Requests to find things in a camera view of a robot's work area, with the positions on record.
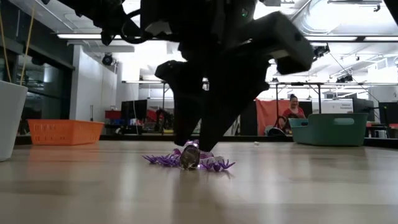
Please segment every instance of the red shirt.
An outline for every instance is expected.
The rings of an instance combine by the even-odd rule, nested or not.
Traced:
[[[297,113],[294,113],[290,108],[287,108],[285,110],[285,112],[282,114],[282,116],[287,118],[288,115],[290,115],[290,114],[295,114],[295,115],[298,116],[298,118],[305,118],[304,111],[301,108],[298,108],[298,112]]]

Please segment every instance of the wooden floor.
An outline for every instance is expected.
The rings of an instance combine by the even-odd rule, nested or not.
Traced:
[[[398,222],[398,151],[220,143],[229,173],[150,166],[169,142],[18,147],[0,163],[4,224]]]

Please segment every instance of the ceiling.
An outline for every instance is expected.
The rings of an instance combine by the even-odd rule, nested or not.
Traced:
[[[30,14],[33,3],[37,3],[35,18],[56,33],[94,33],[99,34],[92,21],[85,17],[78,17],[75,12],[62,3],[51,0],[44,6],[41,0],[10,0],[24,12]],[[398,26],[391,17],[384,3],[380,4],[379,11],[374,12],[376,6],[359,6],[352,4],[330,5],[328,0],[295,0],[293,4],[283,4],[281,7],[265,7],[258,4],[255,17],[265,16],[274,11],[281,11],[288,15],[294,24],[308,35],[335,34],[335,35],[364,35],[364,34],[398,34]],[[140,7],[140,0],[126,0],[124,10],[131,12]],[[133,19],[137,24],[139,17]],[[106,48],[100,41],[82,43],[88,48],[93,46]],[[116,40],[112,46],[131,46],[124,41]],[[120,61],[128,61],[137,56],[141,59],[141,72],[148,76],[158,64],[171,59],[181,60],[177,51],[178,44],[161,41],[146,42],[135,45],[134,53],[115,53]],[[398,55],[397,44],[330,44],[331,54],[325,55],[313,64],[309,72],[289,76],[278,76],[276,67],[268,71],[267,79],[272,75],[279,81],[289,82],[311,80],[325,82],[329,77],[342,71],[343,68],[352,68],[353,75],[362,75],[366,67],[387,57]],[[100,57],[98,52],[92,55]]]

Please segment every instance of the orange curtain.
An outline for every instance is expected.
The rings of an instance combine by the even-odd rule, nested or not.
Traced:
[[[289,100],[278,100],[279,116],[289,108]],[[268,125],[274,125],[276,122],[276,100],[262,101],[256,99],[257,108],[257,131],[259,136],[264,135],[264,130]]]

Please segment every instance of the security camera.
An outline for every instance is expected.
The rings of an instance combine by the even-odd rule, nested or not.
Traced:
[[[111,66],[113,63],[112,53],[105,53],[104,58],[102,58],[102,64],[105,66]]]

